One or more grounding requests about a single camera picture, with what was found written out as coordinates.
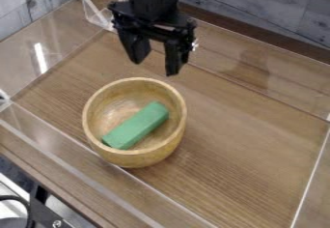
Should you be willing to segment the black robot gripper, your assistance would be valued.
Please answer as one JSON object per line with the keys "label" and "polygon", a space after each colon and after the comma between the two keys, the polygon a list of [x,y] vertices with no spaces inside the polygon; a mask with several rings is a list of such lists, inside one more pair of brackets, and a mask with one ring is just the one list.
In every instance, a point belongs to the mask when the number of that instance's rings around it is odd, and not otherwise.
{"label": "black robot gripper", "polygon": [[151,52],[149,41],[164,43],[165,75],[179,74],[195,45],[195,20],[177,8],[179,0],[111,2],[113,27],[129,60],[139,65]]}

